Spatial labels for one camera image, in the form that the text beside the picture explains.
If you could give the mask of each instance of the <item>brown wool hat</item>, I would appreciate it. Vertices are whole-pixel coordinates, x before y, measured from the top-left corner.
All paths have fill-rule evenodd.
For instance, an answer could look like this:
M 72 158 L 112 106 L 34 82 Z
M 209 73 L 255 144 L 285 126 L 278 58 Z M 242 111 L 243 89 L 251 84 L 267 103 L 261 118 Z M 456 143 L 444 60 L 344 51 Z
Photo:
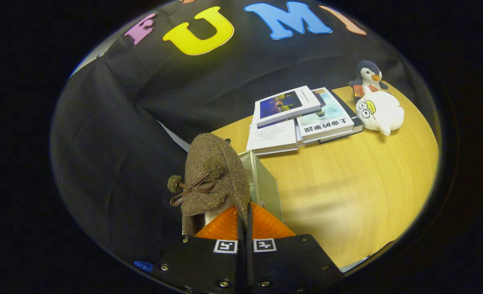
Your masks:
M 210 133 L 196 136 L 187 154 L 184 181 L 172 176 L 167 183 L 171 192 L 184 191 L 180 199 L 171 200 L 173 206 L 182 205 L 182 234 L 198 233 L 204 227 L 204 213 L 220 209 L 228 197 L 247 225 L 249 182 L 238 154 L 227 142 Z

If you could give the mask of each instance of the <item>pink letter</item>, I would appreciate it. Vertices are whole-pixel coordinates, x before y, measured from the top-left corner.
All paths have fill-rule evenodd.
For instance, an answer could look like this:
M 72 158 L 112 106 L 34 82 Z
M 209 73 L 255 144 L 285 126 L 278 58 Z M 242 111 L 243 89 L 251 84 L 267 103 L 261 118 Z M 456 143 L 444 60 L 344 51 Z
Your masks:
M 146 35 L 149 35 L 149 33 L 153 30 L 153 28 L 146 29 L 146 27 L 152 26 L 154 24 L 154 21 L 150 18 L 155 15 L 155 13 L 151 13 L 150 15 L 146 16 L 144 19 L 142 19 L 141 22 L 135 24 L 135 26 L 128 30 L 124 37 L 130 36 L 135 41 L 133 44 L 138 44 L 140 41 L 142 41 L 143 38 L 145 38 Z

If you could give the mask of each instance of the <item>blue letter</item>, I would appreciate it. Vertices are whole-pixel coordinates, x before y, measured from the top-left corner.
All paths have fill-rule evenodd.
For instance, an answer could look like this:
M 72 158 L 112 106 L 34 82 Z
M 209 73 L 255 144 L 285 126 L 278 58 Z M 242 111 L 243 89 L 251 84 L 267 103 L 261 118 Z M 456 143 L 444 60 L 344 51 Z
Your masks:
M 271 28 L 271 38 L 275 40 L 292 37 L 294 33 L 285 29 L 281 24 L 286 24 L 299 33 L 305 33 L 303 21 L 308 24 L 307 29 L 313 33 L 331 33 L 332 30 L 314 14 L 308 5 L 300 2 L 287 2 L 288 12 L 266 3 L 248 5 L 244 11 L 254 12 L 259 15 Z

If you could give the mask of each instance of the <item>cardboard box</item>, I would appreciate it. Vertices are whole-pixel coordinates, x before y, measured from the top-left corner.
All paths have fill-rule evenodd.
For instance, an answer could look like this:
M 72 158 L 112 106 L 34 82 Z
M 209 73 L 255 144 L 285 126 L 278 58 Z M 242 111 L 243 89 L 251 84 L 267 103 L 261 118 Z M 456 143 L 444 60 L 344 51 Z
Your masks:
M 249 150 L 238 154 L 249 179 L 250 198 L 277 219 L 284 222 L 276 179 Z

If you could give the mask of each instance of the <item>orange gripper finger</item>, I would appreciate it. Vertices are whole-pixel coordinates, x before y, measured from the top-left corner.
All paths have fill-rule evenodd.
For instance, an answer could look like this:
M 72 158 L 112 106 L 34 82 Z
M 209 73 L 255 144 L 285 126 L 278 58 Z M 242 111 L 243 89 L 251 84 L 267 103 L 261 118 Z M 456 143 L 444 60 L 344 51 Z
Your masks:
M 284 223 L 266 209 L 251 202 L 253 210 L 253 240 L 296 236 Z M 238 212 L 234 206 L 226 209 L 196 235 L 198 238 L 238 240 Z

